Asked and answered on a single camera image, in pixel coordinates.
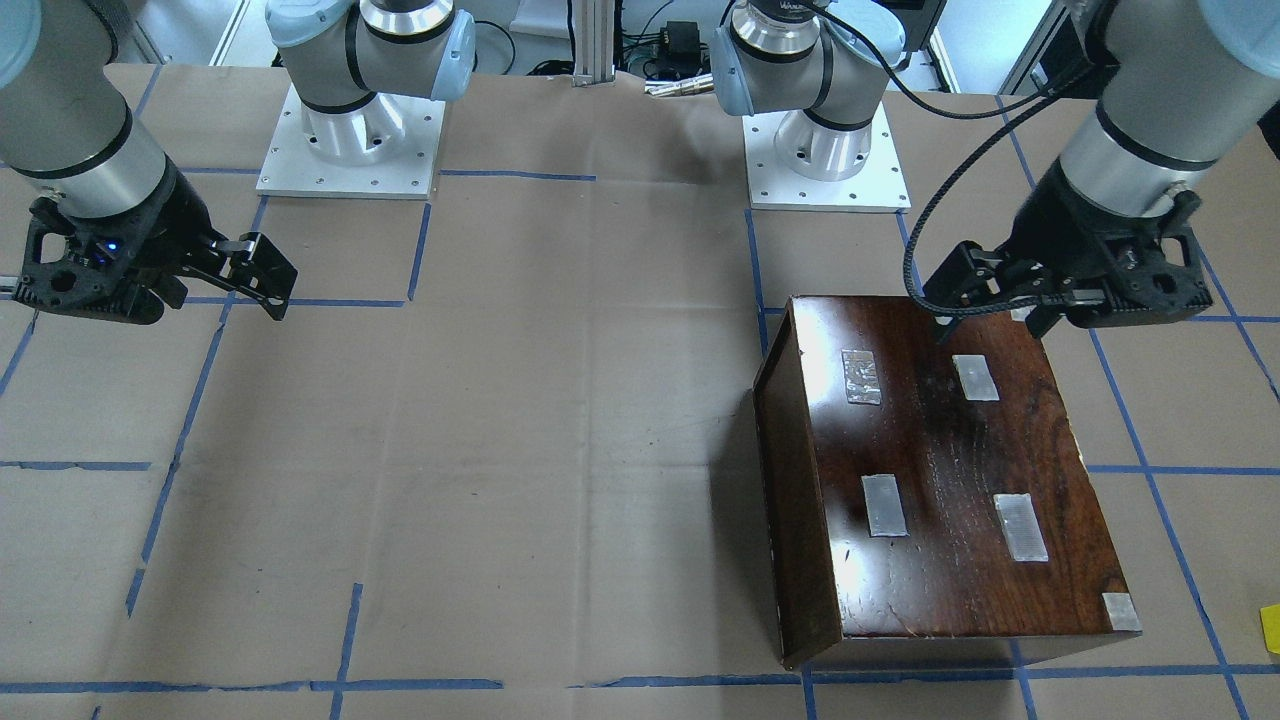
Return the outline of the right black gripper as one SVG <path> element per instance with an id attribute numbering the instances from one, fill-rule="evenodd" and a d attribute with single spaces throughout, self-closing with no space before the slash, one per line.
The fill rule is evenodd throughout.
<path id="1" fill-rule="evenodd" d="M 147 325 L 187 299 L 189 277 L 236 291 L 282 322 L 297 269 L 260 232 L 229 240 L 183 173 L 168 161 L 138 206 L 78 218 L 68 202 L 36 199 L 13 299 L 44 313 Z"/>

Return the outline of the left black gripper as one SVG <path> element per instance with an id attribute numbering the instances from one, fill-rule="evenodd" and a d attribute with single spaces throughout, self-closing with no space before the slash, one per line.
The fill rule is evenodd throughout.
<path id="1" fill-rule="evenodd" d="M 1080 328 L 1167 324 L 1212 306 L 1190 215 L 1201 197 L 1176 190 L 1161 217 L 1130 218 L 1096 206 L 1055 163 L 993 251 L 963 241 L 925 282 L 934 340 L 959 328 L 954 311 L 1000 313 L 1034 300 L 1024 318 L 1043 340 L 1064 318 Z"/>

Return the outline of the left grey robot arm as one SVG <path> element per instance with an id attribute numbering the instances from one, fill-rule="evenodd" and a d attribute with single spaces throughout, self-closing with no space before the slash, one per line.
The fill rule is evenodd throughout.
<path id="1" fill-rule="evenodd" d="M 1212 305 L 1190 217 L 1202 177 L 1277 102 L 1275 1 L 1070 1 L 1085 58 L 1009 105 L 1009 118 L 940 186 L 908 238 L 902 282 L 945 342 L 964 319 L 1024 307 L 1043 337 L 1180 322 Z M 735 1 L 709 44 L 716 96 L 735 117 L 791 111 L 792 168 L 817 179 L 817 146 L 863 150 L 908 60 L 904 31 L 873 1 Z M 925 283 L 916 243 L 945 195 L 1021 123 L 1091 79 L 1094 110 L 992 250 L 959 243 Z"/>

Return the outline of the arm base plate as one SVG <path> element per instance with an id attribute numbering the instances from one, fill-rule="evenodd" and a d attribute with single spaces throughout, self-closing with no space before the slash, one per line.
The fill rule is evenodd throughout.
<path id="1" fill-rule="evenodd" d="M 750 208 L 897 213 L 911 206 L 884 108 L 855 131 L 818 126 L 804 111 L 741 118 Z"/>
<path id="2" fill-rule="evenodd" d="M 303 105 L 294 88 L 256 190 L 265 196 L 428 200 L 447 102 L 389 94 L 343 113 Z"/>

